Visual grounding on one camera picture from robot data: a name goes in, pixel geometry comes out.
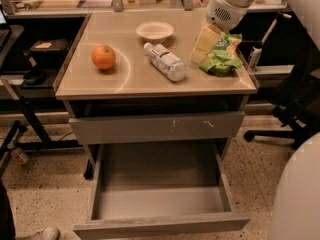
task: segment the white robot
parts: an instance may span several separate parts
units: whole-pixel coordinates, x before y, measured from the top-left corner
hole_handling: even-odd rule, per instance
[[[254,0],[211,0],[207,20],[229,31],[241,21]],[[287,0],[308,34],[320,49],[320,0]]]
[[[211,0],[207,20],[222,30],[234,28],[253,0]],[[320,49],[320,0],[287,0]],[[320,239],[320,134],[303,144],[291,157],[277,189],[269,240]]]

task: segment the floor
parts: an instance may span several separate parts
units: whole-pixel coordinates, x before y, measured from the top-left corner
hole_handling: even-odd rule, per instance
[[[145,237],[142,240],[265,240],[273,198],[281,173],[294,150],[291,140],[257,137],[248,143],[243,134],[248,129],[278,129],[271,116],[272,107],[247,108],[240,131],[232,140],[224,167],[239,213],[251,216],[241,231],[212,234]],[[0,116],[0,143],[11,123],[20,115]],[[39,115],[53,140],[72,139],[64,113]],[[23,141],[34,140],[29,129]],[[79,239],[74,224],[86,221],[91,181],[83,173],[87,158],[79,149],[38,151],[29,154],[29,162],[19,165],[13,159],[2,162],[2,180],[10,198],[17,236],[24,236],[47,226],[58,227],[60,240]]]

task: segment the water bottle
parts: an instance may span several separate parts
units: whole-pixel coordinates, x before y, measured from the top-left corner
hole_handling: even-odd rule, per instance
[[[262,53],[262,48],[253,47],[249,54],[248,65],[249,65],[249,68],[251,68],[254,71],[256,71],[256,67],[258,65],[261,53]]]
[[[7,147],[10,155],[18,164],[26,164],[29,161],[27,154],[21,148],[15,146],[12,142],[9,143]]]
[[[187,73],[185,63],[161,44],[144,45],[150,62],[172,82],[182,80]]]

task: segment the countertop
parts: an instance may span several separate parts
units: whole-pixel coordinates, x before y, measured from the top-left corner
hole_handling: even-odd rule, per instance
[[[174,34],[164,46],[187,64],[194,42],[206,24],[205,10],[125,10],[92,12],[74,55],[56,92],[60,100],[166,97],[185,95],[251,94],[256,87],[243,68],[228,77],[208,75],[188,68],[187,76],[173,83],[148,61],[144,41],[136,27],[146,21],[164,21]],[[108,44],[117,54],[116,64],[107,72],[98,70],[91,53],[98,44]]]

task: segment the white bowl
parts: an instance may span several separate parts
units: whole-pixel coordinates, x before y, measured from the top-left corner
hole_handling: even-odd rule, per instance
[[[136,28],[136,33],[149,43],[163,43],[173,34],[173,27],[160,21],[149,21],[140,24]]]

